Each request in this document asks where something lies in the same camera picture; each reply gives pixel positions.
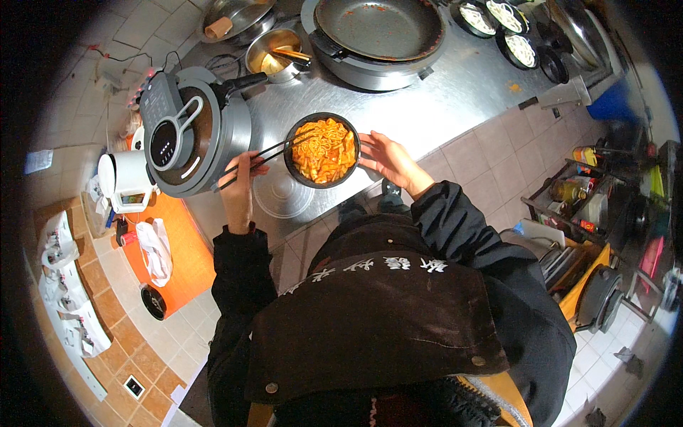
noodles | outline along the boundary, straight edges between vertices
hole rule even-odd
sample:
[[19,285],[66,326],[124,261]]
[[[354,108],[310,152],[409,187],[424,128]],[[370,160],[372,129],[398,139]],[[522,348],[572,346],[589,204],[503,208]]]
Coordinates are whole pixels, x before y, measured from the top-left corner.
[[529,68],[536,65],[536,52],[533,51],[526,38],[522,36],[505,36],[505,43],[507,43],[507,47],[510,48],[515,58],[519,59],[519,62]]
[[493,36],[496,34],[496,29],[491,26],[488,20],[482,15],[482,11],[470,3],[465,3],[460,6],[460,15],[467,21],[467,23],[478,29],[484,34]]
[[356,163],[353,132],[329,118],[304,124],[296,129],[296,135],[311,129],[304,137],[294,140],[296,144],[312,137],[292,148],[292,160],[301,175],[316,184],[335,182]]
[[496,3],[495,1],[488,0],[486,2],[486,7],[490,10],[491,14],[510,31],[514,31],[515,33],[522,32],[522,24],[514,17],[512,6],[507,3]]

metal bowl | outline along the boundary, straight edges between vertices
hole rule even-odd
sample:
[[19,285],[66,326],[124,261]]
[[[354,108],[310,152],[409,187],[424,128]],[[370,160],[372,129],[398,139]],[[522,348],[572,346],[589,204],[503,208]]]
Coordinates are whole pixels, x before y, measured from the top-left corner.
[[301,173],[297,170],[296,166],[294,165],[294,159],[292,159],[292,151],[285,151],[285,165],[287,165],[287,170],[290,171],[290,174],[292,174],[295,180],[301,184],[304,184],[306,187],[311,187],[313,189],[331,189],[332,187],[336,187],[337,185],[346,181],[348,177],[351,176],[353,171],[356,170],[356,167],[358,167],[358,158],[361,155],[361,138],[358,136],[356,128],[353,127],[353,125],[347,119],[334,113],[313,113],[307,115],[292,126],[292,129],[287,134],[287,139],[293,138],[296,135],[296,129],[299,129],[308,122],[317,122],[318,120],[327,120],[329,118],[334,119],[336,122],[342,123],[346,130],[353,132],[353,141],[356,146],[356,161],[352,167],[348,168],[348,171],[346,171],[344,176],[342,176],[340,179],[334,182],[327,182],[325,184],[316,184],[310,179],[304,177],[304,175],[301,175]]
[[[273,28],[275,24],[275,0],[214,0],[206,8],[201,18],[198,34],[204,43],[216,43],[230,39],[238,46],[251,43],[252,40]],[[232,21],[232,28],[221,38],[209,38],[204,29],[224,16]]]
[[[245,62],[247,63],[247,70],[252,73],[261,72],[261,65],[263,59],[273,49],[291,46],[293,51],[301,52],[301,39],[295,31],[287,28],[271,29],[258,36],[254,40],[245,55]],[[299,73],[294,62],[283,58],[277,58],[281,64],[288,62],[287,66],[278,72],[268,74],[268,81],[271,83],[283,83],[292,80]]]

black bowl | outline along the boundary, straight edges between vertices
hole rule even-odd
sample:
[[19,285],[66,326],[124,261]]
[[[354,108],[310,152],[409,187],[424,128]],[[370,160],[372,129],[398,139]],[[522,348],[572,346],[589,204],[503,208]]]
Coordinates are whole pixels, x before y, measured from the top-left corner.
[[[501,31],[501,30],[498,30],[498,33],[496,33],[496,44],[498,45],[498,49],[501,50],[501,53],[503,54],[503,56],[512,65],[516,66],[520,70],[531,70],[533,68],[537,68],[538,62],[539,62],[538,61],[538,52],[533,47],[533,45],[531,45],[531,48],[536,52],[536,56],[535,56],[536,61],[533,65],[533,67],[527,67],[526,65],[522,64],[522,62],[519,59],[517,59],[517,57],[512,53],[512,51],[510,50],[510,47],[507,45],[507,42],[505,41],[506,36],[508,36],[508,34],[506,34],[504,31]],[[514,36],[524,37],[520,34],[514,34]]]
[[460,6],[465,3],[470,3],[471,5],[479,9],[484,18],[486,18],[488,23],[491,24],[491,27],[494,30],[497,30],[498,26],[500,25],[500,22],[498,22],[498,20],[494,18],[493,15],[491,15],[491,12],[488,11],[486,4],[480,0],[460,0],[453,3],[451,5],[451,16],[453,16],[453,20],[456,22],[456,24],[458,24],[460,28],[462,28],[463,30],[479,38],[491,38],[495,36],[495,34],[483,33],[480,30],[474,28],[472,24],[467,22],[467,19],[465,19],[460,13]]
[[[344,176],[342,176],[340,179],[334,181],[334,182],[326,182],[325,184],[316,184],[315,182],[311,181],[310,179],[304,177],[296,168],[296,165],[294,164],[294,159],[292,158],[292,151],[287,150],[285,151],[285,165],[287,166],[287,170],[292,174],[295,180],[299,181],[301,184],[304,184],[306,187],[311,187],[313,189],[330,189],[332,187],[335,187],[351,176],[353,171],[356,169],[358,166],[358,158],[361,155],[361,138],[358,136],[358,132],[356,131],[356,128],[353,127],[353,125],[345,118],[338,114],[334,113],[313,113],[309,114],[303,119],[299,120],[295,125],[292,126],[292,129],[290,132],[287,134],[287,139],[291,139],[295,136],[296,134],[296,129],[299,129],[302,127],[304,124],[308,122],[317,122],[318,120],[327,120],[327,119],[334,119],[338,123],[342,123],[346,130],[350,130],[353,132],[353,142],[356,146],[356,162],[353,164],[352,167],[348,168]],[[285,148],[289,147],[292,143],[287,143],[285,145]]]
[[569,72],[567,67],[562,63],[553,49],[547,46],[539,46],[536,48],[536,62],[541,66],[541,70],[545,73],[548,80],[556,84],[564,84],[569,81]]
[[496,22],[498,22],[500,24],[501,29],[504,30],[505,33],[508,33],[510,35],[513,35],[513,34],[520,35],[520,34],[526,34],[529,32],[529,24],[527,23],[527,20],[522,17],[522,14],[519,12],[519,10],[515,6],[511,5],[510,3],[508,3],[505,0],[494,0],[494,3],[498,3],[498,4],[506,3],[506,4],[508,4],[512,8],[512,15],[514,16],[514,18],[517,20],[517,22],[519,22],[522,25],[522,31],[520,33],[516,33],[514,31],[512,31],[511,29],[509,29],[505,25],[503,25],[502,22],[497,20],[496,17],[493,15],[493,13],[491,13],[491,11],[488,9],[488,6],[486,6],[486,10],[488,10],[488,12],[491,13],[491,17]]

orange tile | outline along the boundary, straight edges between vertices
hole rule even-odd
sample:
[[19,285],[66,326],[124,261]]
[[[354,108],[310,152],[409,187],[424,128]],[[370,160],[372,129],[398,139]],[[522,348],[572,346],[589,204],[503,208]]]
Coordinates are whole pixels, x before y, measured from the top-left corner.
[[92,245],[92,239],[90,234],[83,233],[79,237],[74,239],[76,245],[79,248],[79,264],[86,265],[97,258],[97,253],[95,252],[95,246]]
[[102,316],[102,321],[109,328],[113,327],[126,315],[126,311],[121,307],[119,299],[111,288],[95,297],[94,305],[100,316]]
[[140,332],[138,332],[128,316],[125,316],[120,322],[112,327],[111,332],[128,356],[132,356],[133,353],[145,343],[145,339],[142,338],[142,335],[140,335]]
[[59,370],[59,373],[62,376],[66,376],[69,371],[74,368],[74,365],[71,363],[69,356],[66,355],[66,351],[61,345],[59,338],[57,338],[57,335],[54,333],[48,335],[47,338],[45,338],[45,344],[47,344],[50,356],[52,356],[52,360],[55,362],[55,366]]
[[83,358],[83,361],[102,386],[109,384],[109,381],[111,381],[111,379],[114,377],[99,355],[95,357]]
[[102,423],[103,426],[107,427],[126,427],[126,423],[123,418],[121,418],[112,408],[109,406],[106,400],[103,400],[99,404],[92,407],[90,410],[92,415]]
[[77,370],[71,370],[69,375],[66,376],[65,382],[71,394],[79,401],[83,408],[90,409],[100,402],[97,400],[95,393],[85,384]]
[[136,365],[133,363],[132,360],[128,360],[125,365],[121,368],[121,370],[116,374],[116,382],[119,384],[124,384],[128,377],[130,375],[133,375],[135,379],[138,380],[140,385],[145,388],[145,391],[140,395],[139,401],[142,401],[145,396],[147,395],[147,392],[152,388],[152,385],[154,384],[154,381],[151,381]]
[[171,368],[166,368],[159,379],[156,380],[156,386],[166,396],[171,397],[171,393],[173,393],[177,386],[185,388],[187,387],[187,384],[185,381],[180,379],[180,377]]
[[156,354],[154,349],[144,343],[132,357],[133,363],[152,381],[161,375],[166,368],[166,363]]
[[81,264],[80,260],[76,260],[76,268],[78,269],[79,277],[85,287],[85,291],[91,299],[96,295],[101,294],[109,287],[109,280],[107,280],[107,276],[104,274],[102,265],[98,260],[87,265]]
[[119,369],[128,361],[128,355],[117,340],[112,341],[111,347],[101,352],[99,357],[112,374],[119,372]]
[[172,403],[171,399],[164,396],[161,390],[152,387],[145,400],[142,401],[142,406],[151,412],[156,419],[164,419]]
[[143,406],[139,406],[135,414],[133,414],[133,418],[130,419],[129,424],[133,427],[159,427],[161,421],[154,418]]
[[104,401],[107,402],[123,419],[130,419],[135,412],[135,409],[140,405],[140,401],[135,400],[133,396],[124,389],[123,381],[118,378],[114,379],[104,387],[107,390],[107,397]]

white plastic bag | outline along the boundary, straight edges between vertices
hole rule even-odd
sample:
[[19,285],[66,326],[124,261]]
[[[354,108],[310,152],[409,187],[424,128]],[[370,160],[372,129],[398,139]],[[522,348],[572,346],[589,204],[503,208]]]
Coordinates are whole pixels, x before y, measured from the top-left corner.
[[144,221],[135,226],[140,250],[147,253],[147,272],[152,283],[158,287],[165,286],[171,278],[173,262],[171,261],[171,245],[169,245],[166,227],[161,218],[154,220],[152,225]]

